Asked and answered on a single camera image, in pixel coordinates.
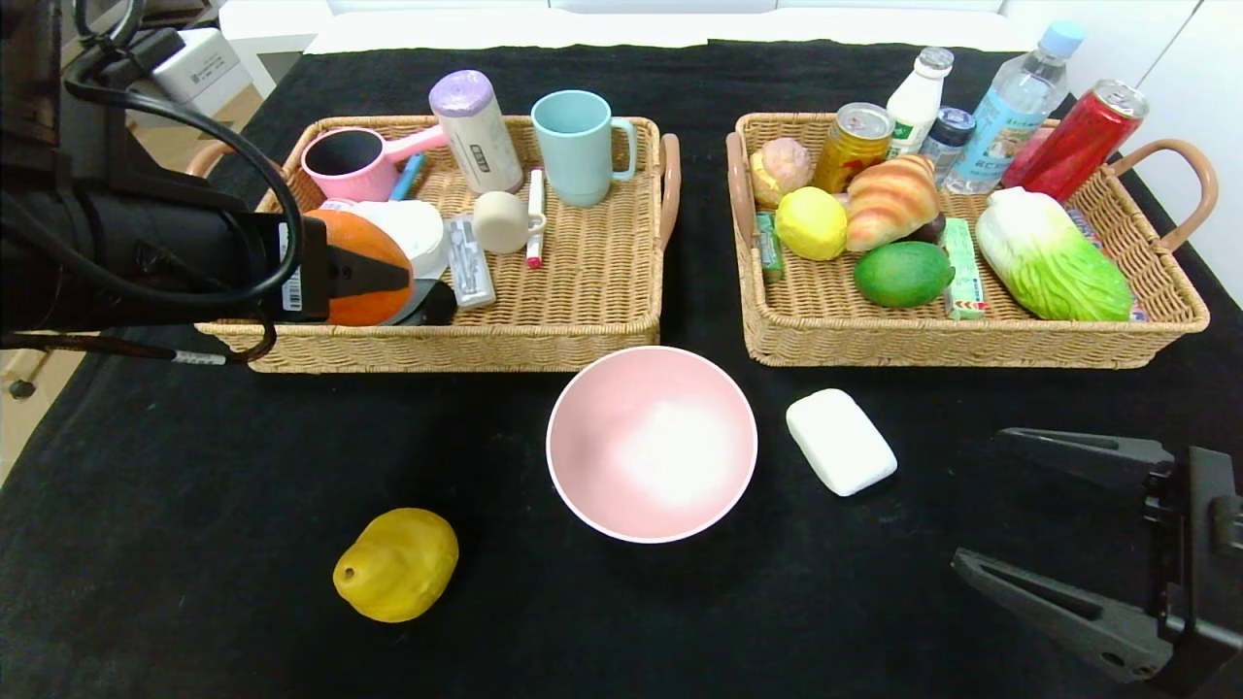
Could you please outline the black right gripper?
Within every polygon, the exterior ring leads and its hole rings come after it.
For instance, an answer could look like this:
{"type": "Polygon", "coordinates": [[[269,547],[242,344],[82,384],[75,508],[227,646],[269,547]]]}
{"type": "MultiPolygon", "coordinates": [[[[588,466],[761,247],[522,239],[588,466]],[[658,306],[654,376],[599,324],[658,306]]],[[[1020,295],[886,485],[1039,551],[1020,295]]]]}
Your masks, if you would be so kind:
{"type": "Polygon", "coordinates": [[[1241,495],[1231,456],[1162,443],[1011,427],[994,433],[1021,461],[1147,498],[1154,587],[1141,608],[956,549],[952,568],[1114,682],[1195,697],[1241,655],[1241,495]]]}

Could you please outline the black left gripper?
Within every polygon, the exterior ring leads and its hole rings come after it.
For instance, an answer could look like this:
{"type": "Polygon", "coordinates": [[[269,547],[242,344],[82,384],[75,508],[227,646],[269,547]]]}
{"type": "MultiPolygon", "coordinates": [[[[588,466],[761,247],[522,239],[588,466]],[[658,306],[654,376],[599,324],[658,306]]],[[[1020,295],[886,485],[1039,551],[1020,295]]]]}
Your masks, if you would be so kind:
{"type": "MultiPolygon", "coordinates": [[[[328,299],[395,292],[410,287],[410,260],[397,249],[358,252],[327,248],[327,225],[302,218],[303,231],[293,267],[282,284],[250,301],[213,308],[208,318],[259,318],[275,322],[321,322],[328,299]]],[[[175,279],[190,294],[234,294],[270,279],[291,252],[295,235],[286,216],[259,211],[194,211],[163,236],[175,279]]]]}

